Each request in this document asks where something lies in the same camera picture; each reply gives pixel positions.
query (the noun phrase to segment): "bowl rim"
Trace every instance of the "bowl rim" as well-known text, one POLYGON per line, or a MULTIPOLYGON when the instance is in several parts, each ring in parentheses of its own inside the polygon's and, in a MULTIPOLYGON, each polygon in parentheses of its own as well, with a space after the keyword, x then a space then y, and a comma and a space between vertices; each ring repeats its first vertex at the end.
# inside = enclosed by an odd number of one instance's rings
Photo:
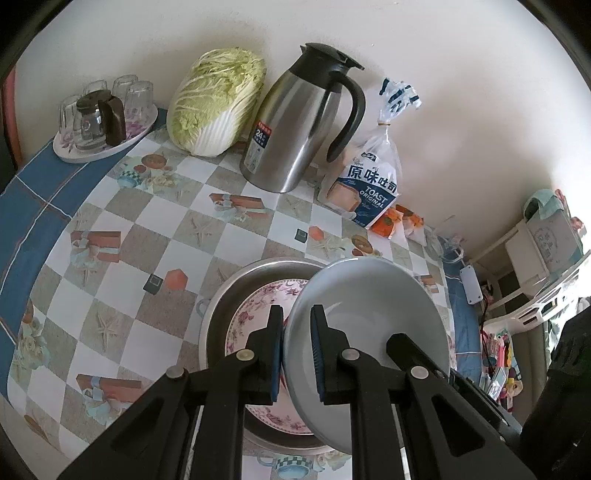
MULTIPOLYGON (((385 258, 378 258, 378 257, 353 257, 353 258, 342 258, 341 260, 337 260, 327 266, 325 266, 325 268, 322 270, 324 271, 329 271, 331 268, 334 269, 334 267, 336 265, 339 264, 343 264, 345 262, 351 262, 351 261, 361 261, 361 262, 365 262, 365 263, 377 263, 377 262, 383 262, 385 264, 388 264, 390 267, 395 267, 398 271, 404 273, 404 275, 406 275, 409 280, 412 280, 413 282, 416 282, 417 285, 420 287, 419 283, 417 282, 417 280, 411 275, 409 274, 405 269, 403 269, 400 265, 397 265, 396 263, 387 260, 385 258)), ((300 295, 297 297, 297 299, 295 300, 295 303, 291 309, 292 312, 297 311, 298 308, 298 304, 302 303, 305 301, 305 297, 302 296, 302 294, 304 293, 305 289, 310 286, 314 287, 315 283, 318 282, 318 279, 316 278, 316 280, 314 280, 314 277, 310 279, 310 281, 306 284, 306 286, 302 289, 302 292, 300 293, 300 295)), ((421 291, 424 293, 425 297, 428 298, 428 301, 433 305, 433 308, 435 309, 435 311, 437 312, 439 318, 441 319, 441 315, 439 313, 439 311, 437 310, 437 305, 435 304, 435 302, 433 301, 433 298, 431 297, 431 295, 428 294, 428 292, 426 292, 423 288, 421 288, 421 291)), ((290 351, 293 349, 290 347, 291 342, 290 339, 292 337, 293 334, 293 330, 295 328, 297 322, 290 322, 288 325, 285 326, 284 329, 284 333, 283 333, 283 356, 281 359, 282 365, 283 365, 283 371, 285 373, 285 381, 287 382, 287 386, 288 388, 290 387, 290 384, 293 386, 293 375, 292 375, 292 371, 288 368, 286 368, 286 359, 289 358, 290 356, 290 351)), ((443 322, 441 322, 441 328, 443 329, 443 332, 445 335, 447 335, 447 333, 445 332, 445 328, 443 326, 443 322)), ((449 356, 447 357, 447 362, 446 362, 446 367, 442 368, 441 370, 444 371, 446 374, 449 374, 450 372, 450 362, 449 362, 449 356)), ((300 417, 302 418, 302 420, 304 420, 304 422, 306 423, 306 425, 308 425, 308 428, 314 433, 314 435, 316 437, 318 437, 322 442, 326 443, 327 445, 329 445, 329 442, 327 441, 327 437, 323 434, 323 432, 320 432, 319 429, 316 427, 316 425, 314 425, 314 423, 312 421, 310 421, 309 415, 306 412, 306 409, 303 408, 303 406, 301 405, 301 403, 299 402, 299 399, 296 395, 292 395, 292 402, 294 404, 295 409, 297 410, 298 414, 300 415, 300 417)), ((342 448, 342 445, 338 445, 338 446, 333 446, 334 449, 339 450, 341 452, 344 453, 351 453, 351 451, 346 451, 346 449, 342 448)))

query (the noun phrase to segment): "carafe label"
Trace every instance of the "carafe label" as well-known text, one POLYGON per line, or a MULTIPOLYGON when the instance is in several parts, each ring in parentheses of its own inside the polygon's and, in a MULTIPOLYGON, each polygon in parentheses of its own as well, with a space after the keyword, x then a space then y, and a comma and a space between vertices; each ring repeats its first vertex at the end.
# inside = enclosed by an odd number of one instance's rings
POLYGON ((249 172, 256 172, 270 136, 271 129, 263 122, 259 121, 256 125, 254 135, 252 136, 251 143, 248 145, 246 156, 244 157, 244 166, 249 172))

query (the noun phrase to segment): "stainless steel thermal carafe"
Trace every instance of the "stainless steel thermal carafe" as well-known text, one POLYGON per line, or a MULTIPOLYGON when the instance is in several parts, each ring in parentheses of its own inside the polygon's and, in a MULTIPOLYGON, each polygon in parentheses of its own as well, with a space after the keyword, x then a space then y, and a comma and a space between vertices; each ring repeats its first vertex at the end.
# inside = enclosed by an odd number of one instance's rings
POLYGON ((363 90, 346 75, 352 67, 363 70, 358 62, 322 43, 307 43, 301 50, 263 100, 240 162, 245 178, 269 192, 289 192, 298 185, 330 131, 343 86, 353 108, 329 147, 328 162, 343 151, 365 113, 363 90))

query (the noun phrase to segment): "white wall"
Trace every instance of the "white wall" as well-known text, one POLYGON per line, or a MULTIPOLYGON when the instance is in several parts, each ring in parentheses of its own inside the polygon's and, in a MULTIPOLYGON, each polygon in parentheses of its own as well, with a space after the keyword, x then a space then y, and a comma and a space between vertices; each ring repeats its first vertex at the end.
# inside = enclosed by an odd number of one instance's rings
MULTIPOLYGON (((59 101, 97 78, 136 73, 167 106, 189 66, 212 48, 267 60, 267 88, 307 41, 365 65, 364 127, 385 75, 423 100, 392 126, 404 204, 437 224, 455 214, 467 247, 493 240, 539 187, 561 187, 591 223, 591 94, 558 41, 517 0, 75 0, 17 65, 25 155, 57 131, 59 101)), ((350 100, 343 95, 338 126, 350 100)))

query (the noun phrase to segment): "teapot brown handle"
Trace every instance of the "teapot brown handle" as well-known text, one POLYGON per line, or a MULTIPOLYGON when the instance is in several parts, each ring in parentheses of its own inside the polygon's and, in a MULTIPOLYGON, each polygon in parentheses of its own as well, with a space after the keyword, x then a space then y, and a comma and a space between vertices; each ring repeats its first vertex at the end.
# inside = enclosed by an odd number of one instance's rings
POLYGON ((123 102, 118 97, 111 97, 107 101, 99 100, 98 104, 105 141, 107 145, 116 147, 126 138, 123 102))

